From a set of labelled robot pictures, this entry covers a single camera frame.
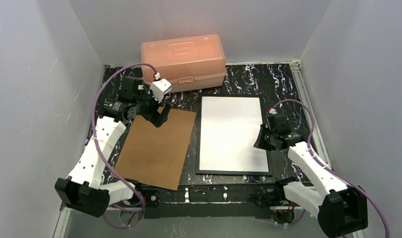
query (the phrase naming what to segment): brown cardboard sheet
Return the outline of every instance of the brown cardboard sheet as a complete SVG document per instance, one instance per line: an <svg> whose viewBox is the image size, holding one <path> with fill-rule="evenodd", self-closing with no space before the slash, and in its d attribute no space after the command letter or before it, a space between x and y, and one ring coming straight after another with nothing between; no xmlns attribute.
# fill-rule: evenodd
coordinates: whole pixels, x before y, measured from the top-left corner
<svg viewBox="0 0 402 238"><path fill-rule="evenodd" d="M177 190L196 113L172 109L156 128L137 116L115 170L126 179Z"/></svg>

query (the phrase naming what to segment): white paper sheet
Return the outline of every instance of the white paper sheet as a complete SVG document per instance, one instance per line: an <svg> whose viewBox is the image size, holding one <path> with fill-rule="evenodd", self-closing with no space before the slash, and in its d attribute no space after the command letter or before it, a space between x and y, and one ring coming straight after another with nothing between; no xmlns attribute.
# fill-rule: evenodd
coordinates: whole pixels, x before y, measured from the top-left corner
<svg viewBox="0 0 402 238"><path fill-rule="evenodd" d="M203 97L200 171L269 172L267 153L254 148L262 124L256 97Z"/></svg>

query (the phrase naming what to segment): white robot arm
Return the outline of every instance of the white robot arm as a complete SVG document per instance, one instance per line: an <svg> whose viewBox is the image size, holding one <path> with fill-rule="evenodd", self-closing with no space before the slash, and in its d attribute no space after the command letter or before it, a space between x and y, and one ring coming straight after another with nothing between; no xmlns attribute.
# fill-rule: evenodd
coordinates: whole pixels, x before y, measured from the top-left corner
<svg viewBox="0 0 402 238"><path fill-rule="evenodd" d="M294 177L278 180L272 192L274 199L290 201L317 218L323 232L330 238L343 236L368 226L367 199L357 189L332 175L311 156L302 135L292 132L286 115L271 110L267 123L261 125L254 147L265 150L288 149L288 158L295 162L315 189L304 186Z"/></svg>
<svg viewBox="0 0 402 238"><path fill-rule="evenodd" d="M148 86L138 78L123 78L118 97L104 102L101 117L96 123L98 138L90 138L68 177L59 178L55 183L55 190L68 207L100 217L109 205L133 197L133 191L121 181L101 185L105 164L96 150L94 140L98 140L104 157L109 158L128 123L137 115L143 116L155 127L160 127L167 120L171 105L166 104L161 113L157 110L164 95L170 90L171 84L166 79L154 81Z"/></svg>

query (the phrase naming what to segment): black marbled surface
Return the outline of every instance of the black marbled surface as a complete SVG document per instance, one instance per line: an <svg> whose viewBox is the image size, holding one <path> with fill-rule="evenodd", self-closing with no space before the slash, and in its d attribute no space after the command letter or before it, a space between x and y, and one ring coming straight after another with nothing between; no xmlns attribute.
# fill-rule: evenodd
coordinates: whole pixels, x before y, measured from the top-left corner
<svg viewBox="0 0 402 238"><path fill-rule="evenodd" d="M295 82L288 64L250 64L250 65L228 65L227 75L221 87L208 88L196 91L171 93L166 96L166 100L172 103L173 108L191 112L197 112L199 96L218 94L261 94L266 108L272 107L275 103L283 99L299 100ZM103 82L107 80L119 68L107 68ZM124 76L142 77L140 68L127 69L124 73L118 75L109 85L99 99L98 108L100 108L106 98L116 95L121 88L121 81ZM309 128L303 109L293 103L281 105L288 115L290 126L299 132L309 133ZM109 158L109 162L114 166L122 146L128 135L130 128L121 136L115 149ZM180 185L196 184L230 184L230 183L258 183L274 182L276 179L295 176L302 181L308 179L303 175L299 167L287 158L285 152L271 152L271 163L273 176L221 176L221 175L196 175L196 148L197 148L197 126L194 125L190 144L182 169ZM105 169L103 183L112 180L110 171Z"/></svg>

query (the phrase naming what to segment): gray wall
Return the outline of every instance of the gray wall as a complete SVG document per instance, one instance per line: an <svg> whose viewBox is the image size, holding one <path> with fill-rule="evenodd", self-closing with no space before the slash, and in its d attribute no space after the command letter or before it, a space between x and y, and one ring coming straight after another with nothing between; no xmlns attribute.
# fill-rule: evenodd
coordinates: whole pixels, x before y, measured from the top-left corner
<svg viewBox="0 0 402 238"><path fill-rule="evenodd" d="M301 61L334 169L402 238L402 1L334 0ZM371 205L367 237L384 237Z"/></svg>
<svg viewBox="0 0 402 238"><path fill-rule="evenodd" d="M299 59L331 0L69 0L104 64L141 62L141 43L218 34L227 62Z"/></svg>
<svg viewBox="0 0 402 238"><path fill-rule="evenodd" d="M68 0L0 0L0 238L52 237L102 75Z"/></svg>

